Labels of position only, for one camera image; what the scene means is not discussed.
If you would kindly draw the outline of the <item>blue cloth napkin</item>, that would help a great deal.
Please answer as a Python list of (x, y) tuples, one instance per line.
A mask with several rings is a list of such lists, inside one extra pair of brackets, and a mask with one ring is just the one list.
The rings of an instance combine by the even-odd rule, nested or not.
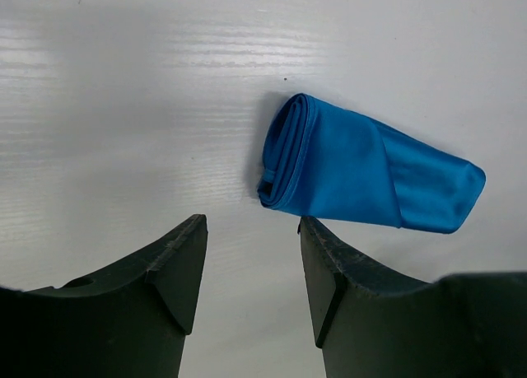
[(486, 183), (470, 161), (307, 94), (278, 111), (262, 162), (266, 208), (441, 234), (462, 226)]

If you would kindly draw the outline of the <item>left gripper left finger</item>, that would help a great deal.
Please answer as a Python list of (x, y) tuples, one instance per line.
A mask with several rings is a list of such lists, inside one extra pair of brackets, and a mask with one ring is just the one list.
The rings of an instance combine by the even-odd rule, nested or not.
[(4, 377), (176, 377), (191, 334), (208, 226), (193, 216), (66, 285), (1, 290)]

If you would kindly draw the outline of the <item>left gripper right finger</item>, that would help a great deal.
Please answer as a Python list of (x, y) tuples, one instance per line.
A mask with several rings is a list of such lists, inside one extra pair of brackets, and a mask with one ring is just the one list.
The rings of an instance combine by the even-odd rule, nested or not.
[(525, 273), (424, 282), (344, 243), (313, 217), (303, 217), (298, 232), (327, 376), (525, 376)]

